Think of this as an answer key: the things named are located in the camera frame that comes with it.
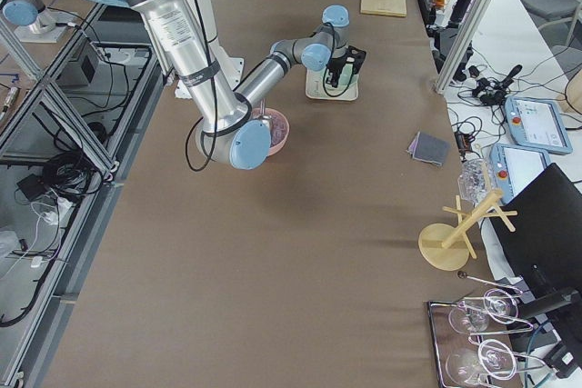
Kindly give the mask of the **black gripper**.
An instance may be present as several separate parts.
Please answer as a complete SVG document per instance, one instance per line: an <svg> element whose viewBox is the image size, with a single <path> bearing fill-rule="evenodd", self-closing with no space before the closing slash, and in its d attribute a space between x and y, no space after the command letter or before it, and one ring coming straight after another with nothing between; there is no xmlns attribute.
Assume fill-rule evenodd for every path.
<svg viewBox="0 0 582 388"><path fill-rule="evenodd" d="M365 60L366 51L350 45L343 55L329 60L325 70L325 86L348 89L356 83Z"/></svg>

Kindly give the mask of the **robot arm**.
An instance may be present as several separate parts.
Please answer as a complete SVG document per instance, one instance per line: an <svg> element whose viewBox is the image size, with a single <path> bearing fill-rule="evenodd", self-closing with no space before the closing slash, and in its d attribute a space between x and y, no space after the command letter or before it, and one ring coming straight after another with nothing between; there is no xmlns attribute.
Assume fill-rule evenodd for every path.
<svg viewBox="0 0 582 388"><path fill-rule="evenodd" d="M207 161L236 169L254 169L267 158L271 128L252 111L293 65L330 73L332 85L349 67L349 82L355 84L366 58L365 51L347 42L347 9L331 5L313 34L275 43L269 55L232 87L210 46L199 7L186 0L90 1L130 8L141 15L164 72L177 74L202 115L189 138Z"/></svg>

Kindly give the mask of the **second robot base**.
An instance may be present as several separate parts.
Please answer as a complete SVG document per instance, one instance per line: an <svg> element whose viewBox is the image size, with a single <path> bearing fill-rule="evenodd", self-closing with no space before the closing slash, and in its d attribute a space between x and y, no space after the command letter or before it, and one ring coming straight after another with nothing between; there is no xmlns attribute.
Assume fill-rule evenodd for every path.
<svg viewBox="0 0 582 388"><path fill-rule="evenodd" d="M54 44L65 32L43 0L1 0L1 13L23 43Z"/></svg>

